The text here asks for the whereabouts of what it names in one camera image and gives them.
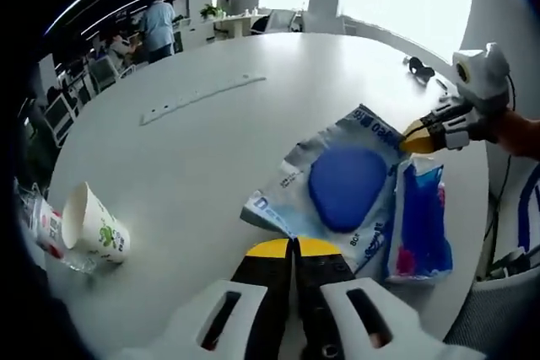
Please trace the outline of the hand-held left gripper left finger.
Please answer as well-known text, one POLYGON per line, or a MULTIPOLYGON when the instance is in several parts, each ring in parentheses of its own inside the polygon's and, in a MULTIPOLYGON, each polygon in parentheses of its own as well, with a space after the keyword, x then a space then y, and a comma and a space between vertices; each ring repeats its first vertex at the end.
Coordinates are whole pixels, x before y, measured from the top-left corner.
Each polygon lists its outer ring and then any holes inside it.
POLYGON ((276 359, 289 314, 293 241, 249 249, 229 280, 213 282, 171 321, 174 359, 276 359))

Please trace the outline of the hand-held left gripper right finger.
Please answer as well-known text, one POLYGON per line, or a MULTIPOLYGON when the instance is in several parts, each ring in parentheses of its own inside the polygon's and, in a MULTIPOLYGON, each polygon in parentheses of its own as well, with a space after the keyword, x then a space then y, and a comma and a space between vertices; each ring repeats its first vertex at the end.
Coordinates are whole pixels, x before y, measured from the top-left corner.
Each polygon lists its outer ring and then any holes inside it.
POLYGON ((370 278, 356 278, 325 240, 294 240, 306 351, 315 359, 438 359, 442 342, 418 313, 370 278))

